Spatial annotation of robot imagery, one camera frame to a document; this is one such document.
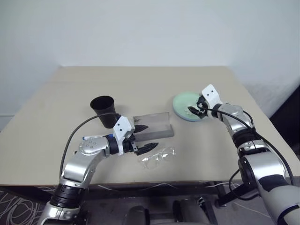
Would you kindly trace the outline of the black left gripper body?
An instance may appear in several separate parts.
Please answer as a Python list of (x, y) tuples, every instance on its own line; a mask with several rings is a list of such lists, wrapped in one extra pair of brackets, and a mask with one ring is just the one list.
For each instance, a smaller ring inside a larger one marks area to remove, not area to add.
[(138, 147), (135, 143), (135, 131), (126, 132), (123, 140), (123, 152), (124, 153), (137, 153)]

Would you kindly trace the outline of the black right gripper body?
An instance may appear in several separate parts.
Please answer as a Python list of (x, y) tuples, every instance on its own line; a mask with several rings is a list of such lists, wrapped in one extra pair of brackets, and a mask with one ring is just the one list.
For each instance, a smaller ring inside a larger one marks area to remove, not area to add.
[(196, 103), (198, 109), (199, 109), (199, 112), (202, 112), (204, 114), (204, 117), (207, 116), (207, 104), (206, 104), (206, 100), (203, 96), (200, 96), (197, 100), (197, 103)]

